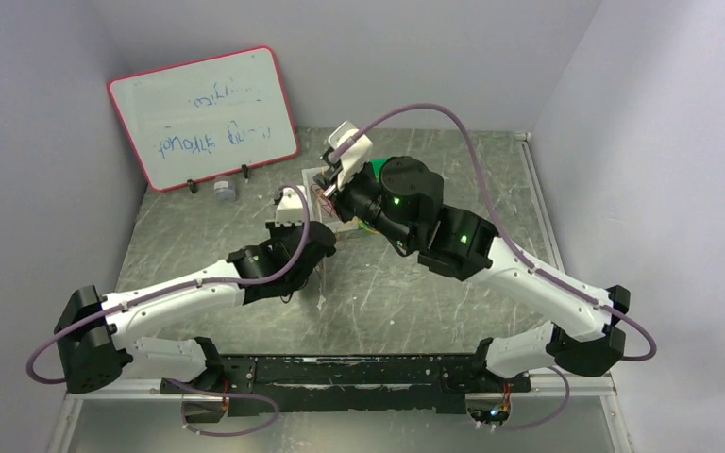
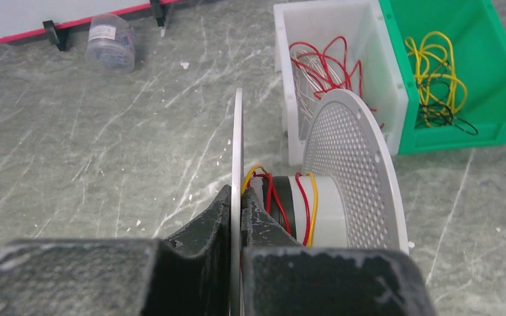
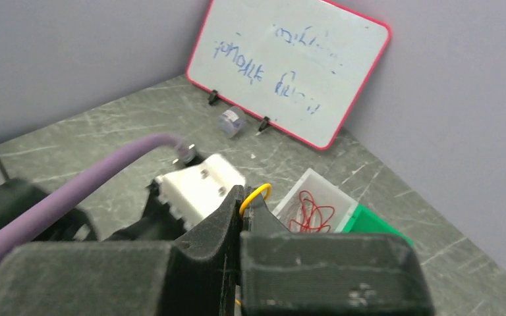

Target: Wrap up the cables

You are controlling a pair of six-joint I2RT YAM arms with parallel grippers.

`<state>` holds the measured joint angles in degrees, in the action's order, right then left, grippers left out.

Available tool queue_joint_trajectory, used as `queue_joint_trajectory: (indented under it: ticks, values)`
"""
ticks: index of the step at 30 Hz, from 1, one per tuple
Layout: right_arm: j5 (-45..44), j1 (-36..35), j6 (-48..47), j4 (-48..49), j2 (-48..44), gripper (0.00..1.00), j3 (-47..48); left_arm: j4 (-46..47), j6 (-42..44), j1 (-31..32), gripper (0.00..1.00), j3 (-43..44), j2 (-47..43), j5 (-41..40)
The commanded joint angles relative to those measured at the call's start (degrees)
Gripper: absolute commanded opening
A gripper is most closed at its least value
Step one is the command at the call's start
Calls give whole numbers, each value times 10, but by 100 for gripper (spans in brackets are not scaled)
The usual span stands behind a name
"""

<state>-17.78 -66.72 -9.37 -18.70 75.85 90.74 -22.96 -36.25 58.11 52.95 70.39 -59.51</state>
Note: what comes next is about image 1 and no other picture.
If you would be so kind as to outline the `white filament spool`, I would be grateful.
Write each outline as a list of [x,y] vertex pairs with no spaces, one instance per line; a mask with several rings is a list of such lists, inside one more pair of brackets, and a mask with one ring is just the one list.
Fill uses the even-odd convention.
[[327,301],[326,296],[325,296],[327,277],[326,277],[326,266],[325,266],[324,262],[321,261],[316,265],[315,273],[316,273],[317,279],[318,279],[318,301],[317,301],[316,308],[319,311],[321,311],[323,308],[323,305]]

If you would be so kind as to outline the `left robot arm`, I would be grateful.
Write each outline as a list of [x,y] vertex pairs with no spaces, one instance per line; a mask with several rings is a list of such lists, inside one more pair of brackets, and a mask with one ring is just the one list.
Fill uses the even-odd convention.
[[74,291],[54,328],[67,391],[86,394],[119,378],[216,379],[210,339],[154,334],[189,316],[286,298],[336,251],[335,234],[319,222],[268,229],[268,240],[184,277],[123,293],[100,294],[93,285]]

